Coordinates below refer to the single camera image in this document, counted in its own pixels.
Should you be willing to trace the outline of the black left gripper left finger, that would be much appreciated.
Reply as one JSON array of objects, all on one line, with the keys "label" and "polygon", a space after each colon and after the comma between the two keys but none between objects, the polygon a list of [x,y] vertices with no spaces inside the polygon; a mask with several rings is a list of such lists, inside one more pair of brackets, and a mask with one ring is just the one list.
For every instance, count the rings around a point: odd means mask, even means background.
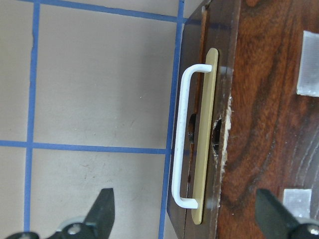
[{"label": "black left gripper left finger", "polygon": [[51,239],[107,239],[115,221],[115,199],[112,188],[102,189],[84,221],[70,223]]}]

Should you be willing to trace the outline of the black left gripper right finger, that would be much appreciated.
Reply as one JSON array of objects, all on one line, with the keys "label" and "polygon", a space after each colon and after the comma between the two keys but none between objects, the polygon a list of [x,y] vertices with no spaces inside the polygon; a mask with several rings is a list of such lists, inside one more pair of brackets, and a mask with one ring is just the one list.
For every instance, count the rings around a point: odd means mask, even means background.
[{"label": "black left gripper right finger", "polygon": [[294,217],[268,189],[258,189],[255,220],[267,239],[317,239],[318,220]]}]

